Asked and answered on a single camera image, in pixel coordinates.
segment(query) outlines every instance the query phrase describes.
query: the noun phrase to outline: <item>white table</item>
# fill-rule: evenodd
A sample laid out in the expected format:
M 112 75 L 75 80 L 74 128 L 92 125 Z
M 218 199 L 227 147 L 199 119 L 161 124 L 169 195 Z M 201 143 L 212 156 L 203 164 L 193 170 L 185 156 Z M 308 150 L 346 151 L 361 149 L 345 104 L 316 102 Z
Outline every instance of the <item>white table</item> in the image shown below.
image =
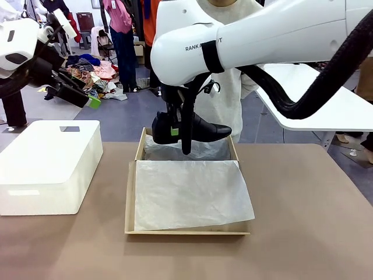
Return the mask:
M 268 64 L 265 71 L 271 74 L 284 88 L 291 100 L 297 102 L 319 75 L 305 64 Z M 349 91 L 341 89 L 314 115 L 304 120 L 291 120 L 281 115 L 263 89 L 257 90 L 263 101 L 263 110 L 259 119 L 258 132 L 266 108 L 272 113 L 284 129 L 293 131 L 323 131 L 322 146 L 328 150 L 336 131 L 373 131 L 373 106 Z

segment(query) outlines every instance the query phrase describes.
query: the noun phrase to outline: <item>pink shirt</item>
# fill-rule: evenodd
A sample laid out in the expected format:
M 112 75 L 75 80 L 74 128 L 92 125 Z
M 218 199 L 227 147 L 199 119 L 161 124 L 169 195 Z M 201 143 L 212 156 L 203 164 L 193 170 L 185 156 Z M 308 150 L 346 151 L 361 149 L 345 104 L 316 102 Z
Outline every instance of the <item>pink shirt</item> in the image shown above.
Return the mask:
M 112 7 L 112 2 L 115 2 L 115 9 Z M 105 10 L 107 10 L 111 21 L 110 26 L 116 32 L 127 34 L 132 28 L 132 19 L 121 0 L 103 0 Z

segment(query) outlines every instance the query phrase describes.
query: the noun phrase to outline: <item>tabletop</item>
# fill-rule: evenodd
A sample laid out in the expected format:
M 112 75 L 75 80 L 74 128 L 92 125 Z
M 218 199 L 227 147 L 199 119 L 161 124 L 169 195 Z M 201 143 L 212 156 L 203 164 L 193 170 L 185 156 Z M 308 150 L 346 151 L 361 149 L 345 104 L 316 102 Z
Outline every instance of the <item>tabletop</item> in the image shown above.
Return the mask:
M 314 82 L 319 72 L 305 64 L 268 64 L 265 71 L 284 88 L 289 98 L 297 102 Z M 263 89 L 258 96 L 277 122 L 285 129 L 296 131 L 373 131 L 373 106 L 349 91 L 341 89 L 314 115 L 304 120 L 291 120 L 281 115 Z
M 0 217 L 0 279 L 371 279 L 373 209 L 318 145 L 238 145 L 255 220 L 237 236 L 125 236 L 135 143 L 104 143 L 77 215 Z

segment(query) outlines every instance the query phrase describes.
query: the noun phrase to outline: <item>brown table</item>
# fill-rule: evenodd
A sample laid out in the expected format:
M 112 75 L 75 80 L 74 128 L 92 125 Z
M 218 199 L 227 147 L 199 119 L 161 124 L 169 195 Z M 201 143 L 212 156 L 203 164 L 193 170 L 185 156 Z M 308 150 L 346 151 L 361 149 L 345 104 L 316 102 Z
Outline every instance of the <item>brown table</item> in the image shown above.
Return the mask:
M 125 236 L 135 143 L 105 143 L 74 216 L 0 218 L 0 279 L 373 279 L 373 209 L 318 145 L 238 145 L 252 234 Z

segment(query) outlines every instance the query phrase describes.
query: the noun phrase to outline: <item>blue jeans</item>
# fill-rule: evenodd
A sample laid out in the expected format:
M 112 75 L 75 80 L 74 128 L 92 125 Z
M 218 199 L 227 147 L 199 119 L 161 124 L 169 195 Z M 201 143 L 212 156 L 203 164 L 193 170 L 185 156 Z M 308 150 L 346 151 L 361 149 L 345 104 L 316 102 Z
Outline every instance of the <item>blue jeans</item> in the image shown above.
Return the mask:
M 137 87 L 136 83 L 136 53 L 133 46 L 133 31 L 127 34 L 116 32 L 110 27 L 110 34 L 112 43 L 115 48 L 119 68 L 119 81 L 122 83 L 123 88 L 134 89 Z

